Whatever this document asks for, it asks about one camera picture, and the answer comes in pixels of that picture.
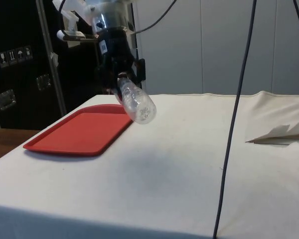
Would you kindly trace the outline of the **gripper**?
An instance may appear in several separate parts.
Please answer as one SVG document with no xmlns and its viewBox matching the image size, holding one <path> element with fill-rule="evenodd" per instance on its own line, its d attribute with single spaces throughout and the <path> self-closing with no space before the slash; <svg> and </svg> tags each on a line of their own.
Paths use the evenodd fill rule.
<svg viewBox="0 0 299 239">
<path fill-rule="evenodd" d="M 95 68 L 95 78 L 102 92 L 117 94 L 117 74 L 113 70 L 110 59 L 119 58 L 133 62 L 129 71 L 129 79 L 134 84 L 141 84 L 146 80 L 145 59 L 136 59 L 131 52 L 127 39 L 127 32 L 122 27 L 106 28 L 97 33 L 100 62 Z"/>
</svg>

